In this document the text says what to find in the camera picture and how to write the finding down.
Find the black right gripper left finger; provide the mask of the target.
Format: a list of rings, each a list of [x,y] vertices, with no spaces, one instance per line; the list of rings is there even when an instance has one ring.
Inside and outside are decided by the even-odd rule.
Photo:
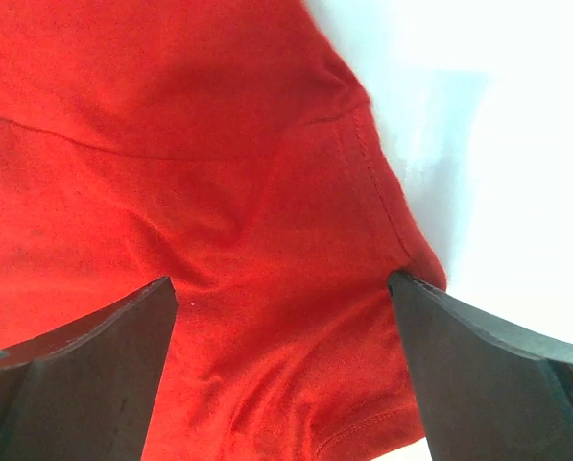
[[[0,460],[138,460],[176,320],[172,282],[0,350]]]

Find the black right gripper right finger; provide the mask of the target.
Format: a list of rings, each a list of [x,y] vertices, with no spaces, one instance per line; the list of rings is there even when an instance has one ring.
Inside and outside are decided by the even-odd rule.
[[[388,287],[433,459],[573,460],[573,344],[404,272]]]

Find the red t-shirt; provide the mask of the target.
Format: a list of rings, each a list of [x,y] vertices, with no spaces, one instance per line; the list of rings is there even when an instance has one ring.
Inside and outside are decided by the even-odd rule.
[[[0,348],[170,277],[145,459],[418,441],[396,270],[445,286],[300,1],[0,1]]]

